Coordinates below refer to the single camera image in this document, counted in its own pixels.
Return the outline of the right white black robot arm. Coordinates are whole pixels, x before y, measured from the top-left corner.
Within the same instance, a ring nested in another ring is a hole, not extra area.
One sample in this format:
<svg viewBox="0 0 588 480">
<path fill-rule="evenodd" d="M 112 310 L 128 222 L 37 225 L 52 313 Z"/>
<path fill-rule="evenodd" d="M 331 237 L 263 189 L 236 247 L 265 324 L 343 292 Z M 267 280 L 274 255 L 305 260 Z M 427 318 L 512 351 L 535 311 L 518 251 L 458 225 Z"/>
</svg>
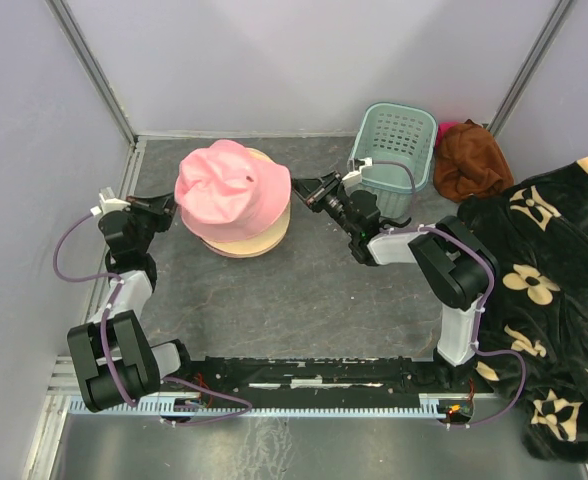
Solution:
<svg viewBox="0 0 588 480">
<path fill-rule="evenodd" d="M 360 264 L 416 264 L 441 302 L 440 359 L 432 368 L 441 389 L 455 391 L 469 379 L 467 362 L 479 348 L 478 331 L 485 303 L 494 289 L 498 261 L 455 216 L 413 230 L 382 216 L 375 194 L 349 193 L 337 172 L 294 179 L 292 191 L 315 212 L 327 213 L 348 234 Z"/>
</svg>

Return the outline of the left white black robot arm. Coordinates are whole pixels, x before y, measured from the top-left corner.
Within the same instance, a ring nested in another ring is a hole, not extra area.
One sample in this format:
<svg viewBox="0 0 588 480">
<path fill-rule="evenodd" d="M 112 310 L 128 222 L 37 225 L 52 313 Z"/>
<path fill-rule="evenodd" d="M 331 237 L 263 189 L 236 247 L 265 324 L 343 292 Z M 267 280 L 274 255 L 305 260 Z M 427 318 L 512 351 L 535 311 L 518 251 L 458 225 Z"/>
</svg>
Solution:
<svg viewBox="0 0 588 480">
<path fill-rule="evenodd" d="M 151 346 L 139 322 L 157 284 L 157 268 L 148 253 L 157 233 L 172 225 L 177 209 L 169 193 L 117 198 L 110 188 L 84 220 L 96 218 L 107 245 L 103 277 L 105 299 L 91 319 L 69 330 L 67 343 L 85 406 L 100 412 L 138 401 L 160 390 L 163 380 L 183 390 L 195 378 L 195 366 L 178 340 Z"/>
</svg>

